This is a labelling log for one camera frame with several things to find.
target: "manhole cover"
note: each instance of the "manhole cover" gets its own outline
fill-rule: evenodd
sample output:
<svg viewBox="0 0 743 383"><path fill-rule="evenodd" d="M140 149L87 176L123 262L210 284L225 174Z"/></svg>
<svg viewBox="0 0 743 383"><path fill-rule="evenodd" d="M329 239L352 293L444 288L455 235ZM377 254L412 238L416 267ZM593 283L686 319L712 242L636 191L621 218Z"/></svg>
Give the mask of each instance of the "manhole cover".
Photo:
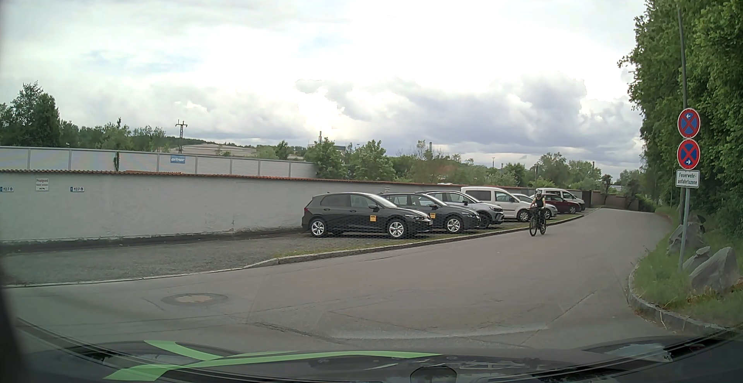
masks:
<svg viewBox="0 0 743 383"><path fill-rule="evenodd" d="M217 293L184 293L163 298L163 302L179 306L203 306L224 302L227 299L224 294Z"/></svg>

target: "person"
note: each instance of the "person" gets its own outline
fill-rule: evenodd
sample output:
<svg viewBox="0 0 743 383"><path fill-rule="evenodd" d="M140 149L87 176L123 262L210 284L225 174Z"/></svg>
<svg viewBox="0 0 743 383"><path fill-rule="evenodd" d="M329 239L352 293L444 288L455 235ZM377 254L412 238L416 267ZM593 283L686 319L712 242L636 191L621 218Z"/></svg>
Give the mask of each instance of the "person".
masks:
<svg viewBox="0 0 743 383"><path fill-rule="evenodd" d="M536 207L536 215L539 216L539 224L544 224L544 194L542 190L537 190L534 194L532 205Z"/></svg>

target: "rock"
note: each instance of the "rock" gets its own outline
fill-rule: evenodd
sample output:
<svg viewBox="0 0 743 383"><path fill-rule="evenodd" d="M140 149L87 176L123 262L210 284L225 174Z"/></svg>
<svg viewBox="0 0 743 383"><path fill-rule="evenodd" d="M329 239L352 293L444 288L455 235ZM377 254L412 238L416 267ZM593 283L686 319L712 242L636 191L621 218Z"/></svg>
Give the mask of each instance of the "rock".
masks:
<svg viewBox="0 0 743 383"><path fill-rule="evenodd" d="M718 293L730 291L741 275L733 247L725 247L712 255L709 260L694 268L691 279L692 290L697 293L711 289Z"/></svg>
<svg viewBox="0 0 743 383"><path fill-rule="evenodd" d="M710 259L710 247L704 247L697 250L694 255L683 262L683 270L693 272L700 264Z"/></svg>
<svg viewBox="0 0 743 383"><path fill-rule="evenodd" d="M704 231L702 229L701 223L689 222L687 225L687 244L684 248L684 252L688 250L696 251L703 246L706 246L706 244L704 243ZM666 251L666 254L677 252L678 249L681 247L682 228L683 226L681 225L676 227L676 230L673 231L671 237L668 238L668 250Z"/></svg>

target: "white car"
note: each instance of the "white car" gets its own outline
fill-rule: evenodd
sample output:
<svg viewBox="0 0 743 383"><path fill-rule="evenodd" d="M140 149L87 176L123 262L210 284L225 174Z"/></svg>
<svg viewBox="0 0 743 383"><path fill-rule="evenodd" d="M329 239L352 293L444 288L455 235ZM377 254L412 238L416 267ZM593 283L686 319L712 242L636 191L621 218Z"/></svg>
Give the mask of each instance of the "white car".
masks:
<svg viewBox="0 0 743 383"><path fill-rule="evenodd" d="M461 189L462 193L477 198L482 202L503 207L504 219L517 219L521 222L529 222L531 212L530 203L522 202L513 194L501 188L486 186L467 186Z"/></svg>
<svg viewBox="0 0 743 383"><path fill-rule="evenodd" d="M531 203L534 201L534 197L529 197L529 196L527 196L525 194L521 194L521 193L512 193L512 194L518 200L521 200L522 202L526 202L529 205L531 205ZM557 214L559 213L557 211L557 207L555 205L550 205L549 203L547 203L546 205L544 205L544 207L547 207L549 209L548 212L544 212L544 218L545 219L552 219L553 217L556 217Z"/></svg>
<svg viewBox="0 0 743 383"><path fill-rule="evenodd" d="M574 194L570 193L569 191L565 189L558 189L558 188L538 188L537 190L542 190L542 193L550 193L550 194L556 194L559 197L564 198L568 202L575 202L578 205L580 205L580 211L583 212L585 210L585 202L582 198L576 197Z"/></svg>

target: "asphalt road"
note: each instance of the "asphalt road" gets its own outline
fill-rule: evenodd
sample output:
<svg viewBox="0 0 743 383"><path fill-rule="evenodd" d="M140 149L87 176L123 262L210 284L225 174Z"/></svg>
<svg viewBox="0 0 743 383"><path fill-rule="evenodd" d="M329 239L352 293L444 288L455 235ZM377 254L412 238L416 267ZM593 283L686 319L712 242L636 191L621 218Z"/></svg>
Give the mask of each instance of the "asphalt road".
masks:
<svg viewBox="0 0 743 383"><path fill-rule="evenodd" d="M637 317L623 289L669 227L654 214L600 209L545 236L6 291L20 318L89 342L162 339L246 352L572 348L666 332ZM220 296L167 299L193 293Z"/></svg>

